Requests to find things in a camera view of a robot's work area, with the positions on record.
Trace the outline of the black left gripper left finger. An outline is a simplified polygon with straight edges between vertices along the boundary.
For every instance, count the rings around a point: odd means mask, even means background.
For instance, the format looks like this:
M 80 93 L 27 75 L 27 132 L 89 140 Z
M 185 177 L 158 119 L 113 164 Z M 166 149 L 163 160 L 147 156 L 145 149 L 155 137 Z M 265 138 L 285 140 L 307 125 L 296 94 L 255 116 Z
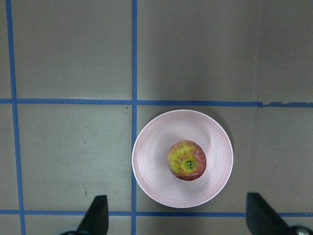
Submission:
M 106 195 L 96 196 L 78 226 L 79 235 L 106 235 L 109 228 L 108 201 Z

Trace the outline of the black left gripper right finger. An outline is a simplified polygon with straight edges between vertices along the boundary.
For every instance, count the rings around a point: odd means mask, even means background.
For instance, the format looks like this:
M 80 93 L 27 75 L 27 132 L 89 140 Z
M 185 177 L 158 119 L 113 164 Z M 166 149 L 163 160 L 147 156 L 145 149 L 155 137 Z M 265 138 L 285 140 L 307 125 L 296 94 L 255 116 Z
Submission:
M 259 193 L 247 194 L 246 225 L 252 235 L 296 234 L 296 229 L 288 226 Z

